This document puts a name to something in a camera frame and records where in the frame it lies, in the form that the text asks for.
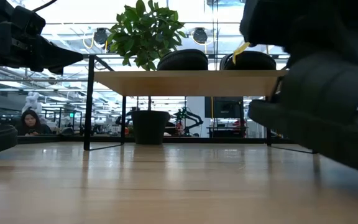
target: black plant pot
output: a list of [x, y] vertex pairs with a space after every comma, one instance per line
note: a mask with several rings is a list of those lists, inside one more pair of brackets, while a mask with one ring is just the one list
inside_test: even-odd
[[136, 144], [162, 144], [169, 118], [169, 113], [164, 111], [133, 111], [132, 122]]

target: ceiling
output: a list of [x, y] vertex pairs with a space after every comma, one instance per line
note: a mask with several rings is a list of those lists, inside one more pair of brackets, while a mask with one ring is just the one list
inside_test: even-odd
[[[47, 1], [8, 0], [13, 6], [21, 5], [28, 9], [39, 7]], [[58, 0], [51, 6], [39, 11], [39, 15], [47, 21], [42, 35], [59, 47], [81, 52], [82, 54], [98, 54], [116, 71], [141, 70], [141, 68], [137, 67], [122, 66], [122, 58], [114, 54], [105, 54], [104, 47], [93, 42], [92, 38], [97, 28], [113, 26], [116, 22], [116, 14], [122, 12], [124, 5], [135, 6], [135, 2], [136, 0]], [[215, 3], [214, 7], [211, 4], [212, 0], [154, 0], [154, 2], [158, 2], [160, 6], [169, 6], [170, 9], [178, 11], [179, 20], [185, 22], [185, 27], [182, 31], [188, 34], [188, 38], [182, 40], [183, 45], [178, 49], [199, 49], [208, 55], [218, 55], [219, 62], [220, 58], [226, 54], [233, 53], [244, 43], [243, 37], [239, 33], [239, 22], [242, 18], [244, 0], [219, 0], [218, 6]], [[192, 32], [197, 27], [205, 28], [209, 45], [197, 44], [192, 39]], [[258, 45], [248, 50], [269, 52], [270, 55], [277, 59], [278, 69], [284, 67], [286, 58], [288, 58], [286, 53], [276, 46]], [[95, 67], [98, 70], [104, 70], [104, 67], [99, 63], [96, 63]], [[215, 69], [213, 59], [209, 60], [209, 67], [210, 70]], [[63, 105], [69, 102], [76, 105], [75, 108], [83, 110], [86, 98], [86, 82], [73, 82], [72, 80], [86, 80], [87, 77], [87, 60], [66, 67], [62, 76], [52, 74], [47, 70], [42, 73], [34, 73], [24, 68], [0, 67], [0, 79], [12, 80], [11, 83], [0, 82], [0, 92], [8, 91], [12, 95], [22, 95], [22, 91], [18, 92], [16, 90], [37, 90], [42, 95], [42, 101], [49, 103], [46, 105]], [[60, 82], [33, 81], [49, 78], [58, 79]], [[106, 110], [107, 112], [110, 111], [111, 114], [120, 113], [120, 103], [122, 102], [120, 95], [108, 90], [107, 87], [100, 83], [95, 83], [94, 89], [96, 91], [93, 94], [93, 108], [96, 111]], [[128, 107], [135, 106], [136, 101], [135, 98], [128, 99]], [[167, 96], [165, 98], [154, 98], [153, 101], [155, 110], [172, 112], [184, 106], [185, 98], [178, 99]], [[147, 106], [146, 102], [147, 98], [141, 97], [140, 107], [145, 108]]]

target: white stuffed toy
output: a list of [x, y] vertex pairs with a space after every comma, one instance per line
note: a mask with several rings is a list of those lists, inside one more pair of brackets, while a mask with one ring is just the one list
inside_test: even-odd
[[38, 114], [38, 116], [40, 118], [40, 122], [42, 124], [44, 124], [44, 123], [46, 123], [46, 119], [44, 118], [43, 115], [41, 115], [42, 105], [41, 105], [41, 103], [38, 102], [39, 96], [40, 96], [39, 93], [29, 92], [29, 94], [25, 98], [25, 105], [23, 107], [22, 113], [24, 113], [28, 109], [34, 110]]

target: dark hair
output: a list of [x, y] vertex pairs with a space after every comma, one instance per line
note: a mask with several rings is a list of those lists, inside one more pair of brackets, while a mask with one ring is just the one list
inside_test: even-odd
[[[27, 115], [31, 115], [33, 118], [35, 118], [35, 125], [34, 127], [28, 127], [26, 124], [25, 124], [25, 117]], [[40, 118], [38, 117], [37, 113], [34, 111], [34, 110], [26, 110], [25, 112], [23, 112], [22, 114], [22, 125], [23, 125], [23, 128], [28, 131], [28, 129], [35, 129], [35, 128], [39, 128], [41, 127], [41, 122], [40, 122]]]

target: black metal table frame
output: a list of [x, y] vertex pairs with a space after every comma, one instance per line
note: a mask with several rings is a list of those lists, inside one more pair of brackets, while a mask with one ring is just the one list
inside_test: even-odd
[[[114, 70], [102, 59], [100, 59], [95, 54], [89, 54], [89, 68], [88, 68], [88, 86], [87, 86], [87, 93], [86, 93], [86, 110], [85, 110], [85, 130], [84, 130], [84, 150], [86, 151], [93, 151], [93, 150], [99, 150], [99, 149], [107, 149], [110, 147], [116, 147], [116, 146], [122, 146], [126, 142], [125, 137], [125, 126], [121, 125], [121, 137], [120, 137], [120, 144], [116, 144], [113, 146], [106, 146], [106, 147], [97, 147], [97, 148], [91, 148], [91, 117], [92, 117], [92, 94], [93, 94], [93, 83], [94, 83], [94, 65], [95, 60], [99, 62], [101, 65], [103, 65], [105, 68], [107, 68], [109, 71], [113, 72]], [[122, 111], [121, 114], [126, 114], [126, 101], [127, 96], [122, 96]], [[121, 124], [125, 124], [125, 116], [121, 116]], [[272, 131], [269, 128], [266, 128], [266, 138], [265, 143], [269, 147], [272, 147]], [[277, 149], [284, 149], [284, 150], [290, 150], [290, 151], [297, 151], [292, 149], [285, 149], [281, 147], [275, 147]], [[305, 151], [298, 151], [298, 152], [304, 152], [304, 153], [312, 153], [315, 152], [305, 152]]]

